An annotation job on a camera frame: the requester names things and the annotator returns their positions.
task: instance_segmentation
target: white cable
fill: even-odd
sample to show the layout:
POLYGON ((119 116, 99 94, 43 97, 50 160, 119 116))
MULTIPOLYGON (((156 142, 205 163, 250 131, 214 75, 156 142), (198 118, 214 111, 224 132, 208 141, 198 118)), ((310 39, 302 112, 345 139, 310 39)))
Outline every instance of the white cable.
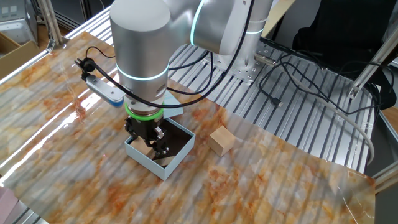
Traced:
MULTIPOLYGON (((288 76, 290 76, 292 78, 292 80, 294 80, 294 82, 300 86, 301 88, 303 88, 306 91, 310 91, 312 93, 314 93, 311 89, 309 89, 308 87, 306 87, 302 82, 300 82, 298 79, 296 79, 294 76, 288 74, 283 68, 280 68, 284 73, 286 73, 288 76)), ((345 116, 342 112, 338 111, 333 105, 329 104, 328 102, 326 102, 324 99, 320 98, 319 96, 314 96, 320 103, 322 103, 323 105, 325 105, 327 108, 333 110, 338 116, 340 116, 341 118, 343 118, 345 121, 349 122, 349 124, 351 124, 357 131, 359 131, 359 133, 362 134, 363 138, 365 139, 365 141, 367 142, 368 146, 369 146, 369 152, 370 152, 370 157, 368 160, 367 165, 369 165, 374 158, 374 147, 373 147, 373 143, 371 141, 371 139, 369 138, 369 136, 362 130, 361 127, 359 127, 354 121, 352 121, 351 119, 349 119, 347 116, 345 116)))
POLYGON ((102 2, 102 0, 99 0, 101 2, 102 8, 103 10, 105 9, 104 3, 102 2))

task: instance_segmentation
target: marble-patterned surface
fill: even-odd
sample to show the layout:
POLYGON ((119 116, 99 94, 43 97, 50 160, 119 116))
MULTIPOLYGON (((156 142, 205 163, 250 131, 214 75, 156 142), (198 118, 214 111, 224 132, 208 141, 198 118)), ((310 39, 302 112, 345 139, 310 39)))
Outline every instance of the marble-patterned surface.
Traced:
POLYGON ((209 100, 174 117, 197 137, 163 182, 127 156, 125 111, 80 80, 73 60, 90 45, 113 54, 84 33, 0 86, 0 185, 49 223, 374 223, 374 180, 209 100), (221 125, 238 139, 222 158, 206 145, 221 125))

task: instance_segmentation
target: power cord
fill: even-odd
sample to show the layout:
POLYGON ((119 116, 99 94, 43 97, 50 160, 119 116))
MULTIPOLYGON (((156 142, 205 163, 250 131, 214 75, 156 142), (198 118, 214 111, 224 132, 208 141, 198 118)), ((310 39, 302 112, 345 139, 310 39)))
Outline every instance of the power cord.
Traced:
POLYGON ((133 99, 135 99, 135 100, 137 100, 137 101, 139 101, 139 102, 141 102, 141 103, 143 103, 143 104, 145 104, 145 105, 152 106, 152 107, 156 107, 156 108, 181 108, 181 107, 184 107, 184 106, 193 105, 193 104, 198 103, 199 101, 205 99, 208 95, 210 95, 210 93, 212 93, 212 92, 221 84, 221 82, 224 80, 225 76, 226 76, 226 75, 228 74, 228 72, 231 70, 232 65, 235 63, 235 60, 236 60, 236 58, 238 57, 238 53, 240 52, 240 50, 241 50, 241 48, 242 48, 242 45, 243 45, 243 42, 244 42, 244 38, 245 38, 245 36, 246 36, 246 32, 248 31, 248 27, 249 27, 249 23, 250 23, 250 17, 251 17, 252 11, 253 11, 254 1, 255 1, 255 0, 252 0, 251 3, 250 3, 250 8, 249 8, 249 12, 248 12, 248 17, 247 17, 247 19, 246 19, 246 23, 245 23, 245 26, 244 26, 242 38, 241 38, 241 40, 240 40, 240 42, 239 42, 238 49, 237 49, 237 51, 235 52, 234 57, 232 58, 231 63, 228 65, 228 68, 225 70, 225 72, 223 72, 223 73, 221 74, 221 76, 219 77, 219 79, 217 80, 217 82, 210 88, 210 90, 209 90, 207 93, 205 93, 203 96, 201 96, 201 97, 199 97, 198 99, 193 100, 193 101, 191 101, 191 102, 182 103, 182 104, 179 104, 179 105, 159 105, 159 104, 155 104, 155 103, 146 101, 146 100, 144 100, 144 99, 142 99, 142 98, 136 96, 135 94, 133 94, 132 92, 130 92, 129 90, 127 90, 126 88, 124 88, 122 85, 120 85, 118 82, 116 82, 115 80, 113 80, 113 78, 110 77, 104 70, 102 70, 102 68, 101 68, 100 66, 98 66, 94 61, 92 61, 92 60, 87 60, 86 62, 87 62, 88 65, 91 65, 91 66, 93 66, 95 69, 97 69, 105 78, 107 78, 111 83, 113 83, 113 85, 115 85, 115 86, 118 87, 120 90, 122 90, 125 94, 127 94, 127 96, 130 96, 131 98, 133 98, 133 99))
POLYGON ((196 61, 191 62, 191 63, 188 63, 188 64, 186 64, 186 65, 179 66, 179 67, 169 68, 169 71, 179 70, 179 69, 183 69, 183 68, 187 68, 187 67, 189 67, 189 66, 195 65, 195 64, 201 62, 203 59, 205 59, 205 57, 206 57, 208 54, 209 54, 209 51, 207 50, 207 51, 205 51, 205 53, 203 53, 203 55, 202 55, 201 57, 199 57, 196 61))
POLYGON ((184 92, 184 91, 180 91, 180 90, 175 90, 175 89, 170 88, 170 87, 167 87, 167 89, 170 90, 170 91, 173 91, 175 93, 184 94, 184 95, 197 95, 197 94, 203 93, 210 86, 210 83, 211 83, 211 81, 213 79, 213 72, 216 70, 214 68, 214 65, 213 65, 213 53, 212 52, 210 53, 210 63, 211 63, 211 65, 210 65, 210 68, 211 68, 210 78, 209 78, 209 80, 207 82, 207 85, 202 90, 194 92, 194 93, 188 93, 188 92, 184 92))
POLYGON ((97 48, 96 46, 90 46, 90 47, 87 48, 87 50, 86 50, 86 58, 87 58, 89 49, 97 49, 97 50, 98 50, 102 55, 104 55, 104 57, 106 57, 106 58, 115 58, 115 55, 113 55, 113 56, 107 56, 102 50, 100 50, 100 49, 97 48))

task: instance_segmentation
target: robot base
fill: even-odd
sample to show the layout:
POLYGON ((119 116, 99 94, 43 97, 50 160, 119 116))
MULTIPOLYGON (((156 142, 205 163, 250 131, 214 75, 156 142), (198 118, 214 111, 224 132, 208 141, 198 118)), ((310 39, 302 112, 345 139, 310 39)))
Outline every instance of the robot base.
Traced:
POLYGON ((124 145, 126 146, 128 156, 149 169, 162 180, 166 180, 193 148, 193 144, 195 143, 195 134, 170 118, 164 119, 160 126, 162 129, 167 130, 166 142, 167 147, 169 147, 169 152, 166 156, 175 156, 168 165, 162 167, 137 149, 133 148, 131 146, 132 137, 129 137, 124 142, 124 145))
MULTIPOLYGON (((257 48, 257 53, 264 54, 264 52, 267 52, 267 50, 265 50, 264 47, 259 46, 257 48)), ((203 60, 208 64, 211 63, 210 56, 207 56, 203 60)), ((225 71, 229 65, 229 64, 224 63, 222 60, 220 60, 218 54, 214 54, 213 63, 216 68, 218 68, 222 71, 225 71)), ((261 62, 255 62, 255 64, 252 67, 247 67, 247 68, 238 68, 233 65, 231 70, 229 71, 229 74, 244 81, 245 83, 252 83, 256 80, 257 76, 260 74, 264 65, 265 64, 261 63, 261 62)))

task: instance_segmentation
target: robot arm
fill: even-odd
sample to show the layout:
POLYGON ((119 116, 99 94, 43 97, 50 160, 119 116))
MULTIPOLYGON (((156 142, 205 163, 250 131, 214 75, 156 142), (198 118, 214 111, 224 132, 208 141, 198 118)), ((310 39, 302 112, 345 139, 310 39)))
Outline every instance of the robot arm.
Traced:
MULTIPOLYGON (((120 84, 139 98, 161 105, 172 54, 183 44, 221 55, 232 54, 250 4, 251 0, 115 0, 110 18, 120 84)), ((97 85, 98 80, 88 83, 92 90, 112 101, 94 88, 97 85)), ((120 95, 120 91, 109 91, 120 95)), ((160 128, 163 109, 127 95, 124 103, 129 115, 126 131, 133 139, 140 136, 157 155, 166 154, 167 130, 160 128)))

